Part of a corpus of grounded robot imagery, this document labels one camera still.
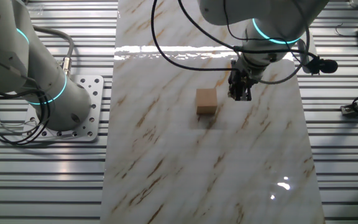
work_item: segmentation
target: cyan led ring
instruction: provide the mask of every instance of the cyan led ring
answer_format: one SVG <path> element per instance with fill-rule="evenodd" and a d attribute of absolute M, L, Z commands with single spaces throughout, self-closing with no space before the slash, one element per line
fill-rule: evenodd
<path fill-rule="evenodd" d="M 252 19 L 252 22 L 254 22 L 254 27 L 256 29 L 256 31 L 258 31 L 258 33 L 264 37 L 265 39 L 268 39 L 269 41 L 275 43 L 275 44 L 293 44 L 295 43 L 296 41 L 298 41 L 299 39 L 301 39 L 300 37 L 296 40 L 293 40 L 293 41 L 288 41 L 288 42 L 285 42 L 285 41 L 280 41 L 280 40 L 275 40 L 275 39 L 271 39 L 268 35 L 264 34 L 260 29 L 259 27 L 256 25 L 256 22 L 255 22 L 255 19 Z"/>
<path fill-rule="evenodd" d="M 16 30 L 18 31 L 18 33 L 22 34 L 22 36 L 26 39 L 27 43 L 30 44 L 29 39 L 27 38 L 27 36 L 18 28 L 16 28 Z"/>
<path fill-rule="evenodd" d="M 60 91 L 60 93 L 55 96 L 53 99 L 51 100 L 48 100 L 48 103 L 52 102 L 53 100 L 56 100 L 62 93 L 63 91 L 65 91 L 65 88 L 66 88 L 66 84 L 67 84 L 67 76 L 65 75 L 65 85 L 63 86 L 62 90 Z M 40 103 L 33 103 L 33 102 L 29 102 L 31 103 L 32 105 L 40 105 Z"/>

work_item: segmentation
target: marble surface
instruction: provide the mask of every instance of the marble surface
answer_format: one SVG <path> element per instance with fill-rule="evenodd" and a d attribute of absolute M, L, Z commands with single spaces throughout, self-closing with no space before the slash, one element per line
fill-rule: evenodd
<path fill-rule="evenodd" d="M 202 19 L 195 0 L 183 3 L 208 32 L 237 43 Z M 159 55 L 151 7 L 119 1 L 101 223 L 324 223 L 296 78 L 255 85 L 251 102 L 235 102 L 228 72 L 183 70 Z M 160 45 L 178 63 L 229 67 L 236 59 L 176 1 L 159 1 L 155 15 Z M 232 28 L 240 34 L 244 23 Z M 293 69 L 284 59 L 264 79 Z M 216 114 L 196 115 L 196 89 L 214 87 Z"/>

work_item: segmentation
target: wooden block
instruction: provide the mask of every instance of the wooden block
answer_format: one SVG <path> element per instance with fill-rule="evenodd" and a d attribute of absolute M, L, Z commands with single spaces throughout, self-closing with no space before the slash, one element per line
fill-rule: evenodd
<path fill-rule="evenodd" d="M 197 114 L 215 114 L 218 107 L 216 89 L 197 89 L 196 107 Z"/>

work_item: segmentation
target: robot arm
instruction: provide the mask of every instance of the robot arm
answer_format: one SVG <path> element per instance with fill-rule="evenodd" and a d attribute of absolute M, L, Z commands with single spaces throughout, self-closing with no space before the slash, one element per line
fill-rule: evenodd
<path fill-rule="evenodd" d="M 299 41 L 300 50 L 305 40 L 305 22 L 309 26 L 324 9 L 329 0 L 198 0 L 203 17 L 215 25 L 232 24 L 248 20 L 243 33 L 242 49 L 244 51 L 287 50 Z M 262 73 L 270 63 L 284 58 L 286 52 L 266 54 L 241 53 L 232 66 L 243 71 L 232 72 L 229 77 L 229 94 L 235 100 L 251 100 L 250 88 L 261 80 Z M 310 63 L 309 56 L 302 55 L 306 72 L 318 73 L 325 69 L 335 72 L 337 63 L 319 58 Z"/>
<path fill-rule="evenodd" d="M 35 80 L 51 103 L 49 129 L 68 131 L 81 124 L 91 109 L 88 92 L 72 82 L 38 38 L 21 0 L 0 0 L 0 93 L 22 93 Z M 23 96 L 41 114 L 36 95 Z"/>

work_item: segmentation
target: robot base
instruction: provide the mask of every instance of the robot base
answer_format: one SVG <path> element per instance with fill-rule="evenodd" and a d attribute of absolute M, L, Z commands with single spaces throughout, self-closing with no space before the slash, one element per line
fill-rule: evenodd
<path fill-rule="evenodd" d="M 53 131 L 45 128 L 34 142 L 93 142 L 98 137 L 104 84 L 103 77 L 99 75 L 72 75 L 70 78 L 73 82 L 83 86 L 91 97 L 91 110 L 88 117 L 71 131 Z M 35 109 L 29 106 L 25 121 L 34 119 L 37 123 L 39 122 Z M 30 130 L 34 126 L 34 122 L 27 123 L 24 125 L 23 131 Z"/>

